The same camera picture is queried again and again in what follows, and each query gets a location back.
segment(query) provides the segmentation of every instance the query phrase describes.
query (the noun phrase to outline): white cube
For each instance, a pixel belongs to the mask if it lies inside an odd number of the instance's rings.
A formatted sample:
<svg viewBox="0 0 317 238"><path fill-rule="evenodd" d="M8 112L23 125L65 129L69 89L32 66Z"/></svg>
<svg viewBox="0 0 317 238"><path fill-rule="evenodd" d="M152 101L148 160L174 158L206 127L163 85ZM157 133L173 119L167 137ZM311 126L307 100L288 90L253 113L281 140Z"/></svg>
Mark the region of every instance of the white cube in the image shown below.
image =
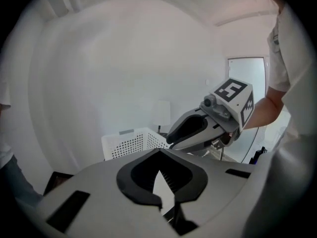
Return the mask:
<svg viewBox="0 0 317 238"><path fill-rule="evenodd" d="M252 84L228 78L210 91L216 96L217 104L224 105L239 123L240 132L254 111Z"/></svg>

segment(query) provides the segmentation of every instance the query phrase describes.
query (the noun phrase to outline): robotic arm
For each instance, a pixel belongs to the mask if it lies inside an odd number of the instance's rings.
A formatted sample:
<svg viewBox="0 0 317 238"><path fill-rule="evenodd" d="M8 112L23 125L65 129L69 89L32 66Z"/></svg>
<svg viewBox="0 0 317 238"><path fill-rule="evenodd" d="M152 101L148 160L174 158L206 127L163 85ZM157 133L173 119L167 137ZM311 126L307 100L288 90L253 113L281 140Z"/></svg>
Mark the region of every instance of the robotic arm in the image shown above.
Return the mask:
<svg viewBox="0 0 317 238"><path fill-rule="evenodd" d="M166 141L172 144L171 149L184 152L211 145L216 149L230 146L239 138L253 111L252 85L228 78L212 89L198 108L177 120Z"/></svg>

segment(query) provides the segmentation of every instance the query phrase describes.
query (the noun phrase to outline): white t-shirt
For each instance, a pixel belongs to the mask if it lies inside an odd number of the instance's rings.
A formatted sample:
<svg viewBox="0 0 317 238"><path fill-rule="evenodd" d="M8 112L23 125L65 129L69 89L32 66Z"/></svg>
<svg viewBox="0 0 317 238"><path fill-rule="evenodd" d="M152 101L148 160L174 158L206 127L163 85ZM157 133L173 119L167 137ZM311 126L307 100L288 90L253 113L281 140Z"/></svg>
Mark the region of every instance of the white t-shirt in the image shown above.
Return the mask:
<svg viewBox="0 0 317 238"><path fill-rule="evenodd" d="M9 87L6 77L0 71L0 104L2 104L2 111L11 107ZM4 132L1 129L0 122L0 169L11 160L13 152L11 147L5 142Z"/></svg>
<svg viewBox="0 0 317 238"><path fill-rule="evenodd" d="M287 92L316 61L310 39L289 5L277 17L276 26L267 41L270 49L269 86ZM298 137L291 118L280 143Z"/></svg>

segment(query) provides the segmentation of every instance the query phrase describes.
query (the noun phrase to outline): person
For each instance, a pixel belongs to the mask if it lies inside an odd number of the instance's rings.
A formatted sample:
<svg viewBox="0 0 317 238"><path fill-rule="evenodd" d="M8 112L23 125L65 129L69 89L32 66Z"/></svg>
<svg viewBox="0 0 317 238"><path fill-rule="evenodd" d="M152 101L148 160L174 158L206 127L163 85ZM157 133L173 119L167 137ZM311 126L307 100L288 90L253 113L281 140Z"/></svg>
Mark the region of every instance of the person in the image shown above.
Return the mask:
<svg viewBox="0 0 317 238"><path fill-rule="evenodd" d="M310 40L291 7L284 0L273 1L279 10L276 25L267 39L270 57L269 87L266 96L256 103L245 129L274 122L284 107L283 96L316 62ZM275 147L298 137L291 118Z"/></svg>
<svg viewBox="0 0 317 238"><path fill-rule="evenodd" d="M3 71L0 70L0 118L2 111L10 107L8 83ZM33 189L32 185L24 177L11 147L4 139L2 131L0 132L0 180L5 182L13 196L23 203L35 207L42 199L42 196Z"/></svg>

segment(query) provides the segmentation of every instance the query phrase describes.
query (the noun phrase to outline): black slot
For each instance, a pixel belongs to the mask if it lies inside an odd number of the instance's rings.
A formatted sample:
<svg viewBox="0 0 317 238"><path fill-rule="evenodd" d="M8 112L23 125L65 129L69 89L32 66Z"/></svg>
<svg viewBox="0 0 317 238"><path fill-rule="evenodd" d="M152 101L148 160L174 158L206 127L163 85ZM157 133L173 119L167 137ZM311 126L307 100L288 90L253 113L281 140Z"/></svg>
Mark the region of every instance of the black slot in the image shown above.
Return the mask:
<svg viewBox="0 0 317 238"><path fill-rule="evenodd" d="M72 177L73 177L73 175L59 173L59 172L53 172L53 174L51 175L51 178L48 182L48 185L45 188L44 196L46 194L48 194L50 191L52 191L53 189L55 189L57 186L62 184L63 181L68 180Z"/></svg>
<svg viewBox="0 0 317 238"><path fill-rule="evenodd" d="M179 235L184 235L198 226L185 219L180 204L197 200L204 191L208 176L202 168L164 149L155 149L119 170L118 188L136 204L154 205L161 209L161 198L153 194L159 171L175 198L175 207L164 217Z"/></svg>
<svg viewBox="0 0 317 238"><path fill-rule="evenodd" d="M46 221L53 228L64 233L75 219L90 196L89 193L75 191Z"/></svg>
<svg viewBox="0 0 317 238"><path fill-rule="evenodd" d="M207 120L200 115L187 117L171 134L166 138L168 144L178 144L207 128Z"/></svg>
<svg viewBox="0 0 317 238"><path fill-rule="evenodd" d="M230 175L233 175L233 176L246 178L246 179L248 179L250 174L251 174L249 172L239 171L239 170L235 170L235 169L228 169L226 171L226 173L230 174Z"/></svg>
<svg viewBox="0 0 317 238"><path fill-rule="evenodd" d="M220 140L224 145L227 145L229 144L231 140L231 136L228 133L225 133L224 135L221 136Z"/></svg>
<svg viewBox="0 0 317 238"><path fill-rule="evenodd" d="M212 140L208 140L206 142L204 142L204 147L209 147L212 144Z"/></svg>

